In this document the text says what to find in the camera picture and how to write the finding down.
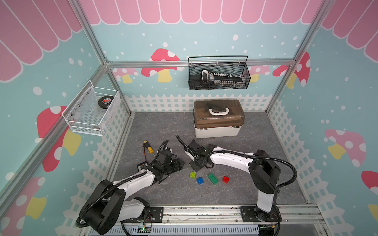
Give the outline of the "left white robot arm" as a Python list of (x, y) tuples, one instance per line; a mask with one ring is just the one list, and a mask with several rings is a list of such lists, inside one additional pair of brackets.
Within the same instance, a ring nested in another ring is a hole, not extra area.
[(141, 197), (129, 197), (138, 191), (161, 183), (171, 174), (183, 170), (185, 162), (170, 148), (160, 150), (151, 163), (137, 165), (138, 172), (120, 181), (101, 181), (76, 219), (77, 228), (91, 227), (98, 234), (108, 233), (118, 223), (153, 220), (151, 205)]

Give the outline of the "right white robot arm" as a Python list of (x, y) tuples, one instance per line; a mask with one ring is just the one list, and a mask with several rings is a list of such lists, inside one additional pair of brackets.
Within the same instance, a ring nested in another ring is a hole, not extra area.
[(191, 158), (190, 165), (198, 172), (203, 167), (211, 168), (215, 164), (233, 167), (251, 175), (258, 189), (258, 201), (255, 211), (271, 214), (277, 198), (277, 183), (281, 174), (280, 167), (268, 159), (263, 150), (245, 153), (224, 149), (216, 145), (206, 147), (192, 140), (189, 145), (182, 143), (185, 153)]

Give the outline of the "green long lego brick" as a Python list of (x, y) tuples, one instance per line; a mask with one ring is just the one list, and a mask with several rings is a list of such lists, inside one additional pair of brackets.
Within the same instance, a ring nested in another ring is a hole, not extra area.
[(219, 180), (213, 173), (208, 174), (207, 177), (213, 185), (216, 185), (219, 182)]

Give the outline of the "red lego brick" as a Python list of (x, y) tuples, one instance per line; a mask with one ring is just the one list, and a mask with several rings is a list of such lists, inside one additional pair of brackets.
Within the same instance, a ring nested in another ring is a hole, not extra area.
[(230, 180), (230, 178), (229, 178), (228, 176), (224, 176), (223, 179), (222, 179), (222, 181), (223, 181), (224, 183), (228, 183), (229, 180)]

